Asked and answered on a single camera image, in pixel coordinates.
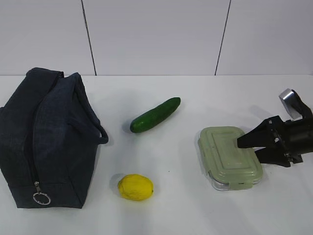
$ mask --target zipper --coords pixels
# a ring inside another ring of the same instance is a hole
[[[52,83],[49,91],[47,92],[50,93],[51,90],[57,85],[57,82],[59,80],[59,78],[64,78],[64,74],[63,72],[59,72],[56,76],[56,78],[54,79],[54,82]],[[36,188],[36,193],[33,195],[33,199],[35,202],[37,202],[38,204],[41,204],[41,205],[48,205],[50,204],[51,200],[50,200],[50,197],[45,194],[45,193],[42,193],[41,192],[41,189],[39,187],[39,176],[38,176],[38,171],[36,169],[36,165],[35,165],[35,159],[34,159],[34,151],[33,151],[33,140],[34,140],[34,124],[35,124],[35,118],[36,118],[36,114],[37,114],[37,111],[38,111],[38,108],[40,107],[41,103],[43,102],[45,98],[43,98],[38,104],[37,106],[35,107],[34,109],[34,112],[33,112],[33,116],[32,116],[32,121],[31,121],[31,125],[30,125],[30,128],[29,128],[29,131],[28,131],[28,134],[27,134],[27,137],[26,137],[26,140],[25,140],[25,144],[24,144],[24,154],[26,156],[26,159],[27,159],[27,162],[28,162],[28,167],[29,167],[29,171],[30,171],[30,175],[31,175],[31,180]],[[43,203],[39,200],[37,200],[35,198],[35,196],[37,195],[43,195],[45,196],[47,199],[48,199],[48,203]]]

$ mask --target metal key ring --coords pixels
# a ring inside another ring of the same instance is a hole
[[[45,197],[48,199],[48,202],[45,203],[45,202],[41,202],[41,201],[37,200],[37,199],[36,199],[36,196],[37,196],[37,195],[43,195],[43,196],[45,196]],[[49,197],[46,193],[43,193],[43,192],[36,192],[36,193],[34,193],[33,199],[34,199],[35,202],[37,202],[38,204],[43,205],[43,206],[49,205],[49,204],[51,203],[50,197]]]

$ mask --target zipper pull ring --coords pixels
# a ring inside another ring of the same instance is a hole
[[[46,193],[41,192],[41,188],[39,187],[39,182],[36,181],[34,183],[34,185],[35,185],[35,188],[36,188],[36,191],[37,191],[36,193],[33,194],[34,201],[37,202],[40,205],[44,205],[44,206],[49,205],[51,203],[51,199],[50,199],[50,197]],[[38,195],[42,195],[42,196],[46,197],[45,201],[47,201],[47,202],[42,202],[42,201],[38,200],[36,198],[36,196],[38,196]]]
[[[37,190],[38,195],[40,195],[40,194],[41,194],[41,188],[39,187],[39,182],[36,181],[36,182],[34,183],[34,185],[35,185],[35,188],[36,188],[36,190]]]

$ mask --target panel seam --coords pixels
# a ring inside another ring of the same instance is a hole
[[[223,41],[224,41],[224,36],[225,36],[225,31],[226,31],[226,26],[227,26],[227,21],[228,21],[228,15],[229,15],[229,10],[230,10],[230,5],[231,5],[231,0],[229,0],[228,11],[227,11],[226,20],[225,20],[225,25],[224,25],[224,31],[223,31],[222,41],[221,41],[221,47],[220,47],[219,57],[218,57],[218,59],[217,59],[216,68],[215,68],[215,73],[214,73],[215,76],[216,76],[216,73],[217,73],[217,68],[218,68],[218,66],[219,66],[219,61],[220,61],[220,56],[221,56],[221,51],[222,51],[222,46],[223,46]]]
[[[83,0],[81,0],[81,3],[82,3],[82,10],[83,10],[83,15],[84,15],[85,27],[86,27],[86,31],[87,31],[87,37],[88,37],[88,43],[89,43],[89,48],[90,48],[90,53],[91,53],[91,59],[92,59],[92,64],[93,64],[94,75],[97,76],[96,65],[94,63],[92,47],[91,47],[91,41],[90,41],[90,35],[89,35],[87,18],[86,18],[86,13],[85,13],[85,7],[84,7]]]

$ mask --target food container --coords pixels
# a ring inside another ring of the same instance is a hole
[[[251,188],[263,175],[253,148],[238,148],[237,138],[243,130],[232,126],[208,127],[198,141],[202,162],[217,190]]]

